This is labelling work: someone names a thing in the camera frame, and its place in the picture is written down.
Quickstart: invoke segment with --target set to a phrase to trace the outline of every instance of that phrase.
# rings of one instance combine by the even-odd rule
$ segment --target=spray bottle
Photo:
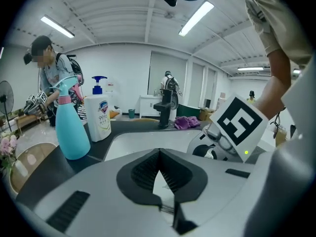
[[[96,80],[96,85],[92,90],[92,95],[84,99],[84,106],[91,140],[97,142],[104,140],[111,134],[110,97],[102,94],[102,88],[99,86],[100,79],[107,79],[107,77],[97,76],[93,79]]]
[[[56,113],[56,133],[59,146],[64,156],[76,160],[90,150],[90,142],[83,124],[76,113],[68,90],[78,83],[77,76],[60,80],[52,88],[59,90]]]

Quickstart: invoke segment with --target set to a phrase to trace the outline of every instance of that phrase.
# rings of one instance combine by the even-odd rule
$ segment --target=purple cloth
[[[197,117],[188,117],[188,122],[191,128],[199,126],[201,123],[198,121]]]
[[[185,130],[190,128],[188,118],[187,117],[179,117],[174,122],[174,126],[179,130]]]
[[[197,117],[178,117],[174,122],[174,126],[179,130],[186,130],[188,128],[197,127],[200,125]]]

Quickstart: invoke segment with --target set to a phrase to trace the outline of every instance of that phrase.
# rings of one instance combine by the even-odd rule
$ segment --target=man
[[[291,86],[290,60],[304,68],[312,57],[312,46],[283,1],[246,0],[246,11],[265,47],[271,68],[271,79],[254,106],[271,119],[282,111],[281,97]]]
[[[58,81],[66,77],[74,75],[73,68],[68,57],[65,54],[59,56],[58,62],[56,62],[57,52],[52,47],[52,41],[47,36],[39,36],[32,43],[31,48],[32,60],[37,62],[39,68],[40,89],[49,95],[49,88],[54,86]],[[78,97],[70,91],[72,103],[78,101]],[[49,122],[51,126],[55,126],[56,112],[57,112],[57,99],[59,91],[55,90],[46,100],[42,111],[38,112],[38,116],[41,116],[47,107],[54,102],[54,107],[48,110]]]
[[[177,92],[178,85],[179,84],[178,84],[177,79],[172,76],[170,71],[166,71],[164,73],[164,77],[161,80],[160,88],[161,89],[172,89],[172,90],[175,90]]]
[[[253,104],[254,102],[256,102],[255,92],[253,90],[250,91],[249,96],[250,98],[247,98],[248,103]]]

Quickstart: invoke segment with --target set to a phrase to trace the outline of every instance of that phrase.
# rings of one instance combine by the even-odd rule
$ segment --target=baseball cap
[[[43,51],[52,45],[52,41],[47,36],[39,36],[33,41],[31,48],[31,55],[34,57],[42,55]]]

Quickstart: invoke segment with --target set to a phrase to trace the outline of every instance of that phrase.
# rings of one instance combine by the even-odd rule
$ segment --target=bottle label
[[[109,105],[107,101],[102,101],[99,104],[98,125],[101,132],[102,131],[106,132],[110,129],[110,116],[109,116],[108,108],[109,108]]]

